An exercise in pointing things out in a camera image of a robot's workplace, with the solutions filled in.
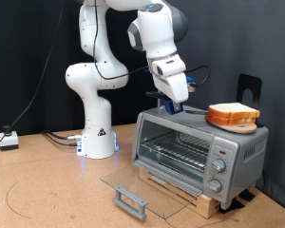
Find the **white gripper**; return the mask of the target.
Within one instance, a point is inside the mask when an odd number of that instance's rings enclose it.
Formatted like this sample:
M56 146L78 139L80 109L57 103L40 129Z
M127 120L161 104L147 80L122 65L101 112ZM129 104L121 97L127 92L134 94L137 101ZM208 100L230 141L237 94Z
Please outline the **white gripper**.
M175 54L166 59L150 59L149 64L155 87L174 101L173 108L176 112L181 111L181 102L188 99L183 60Z

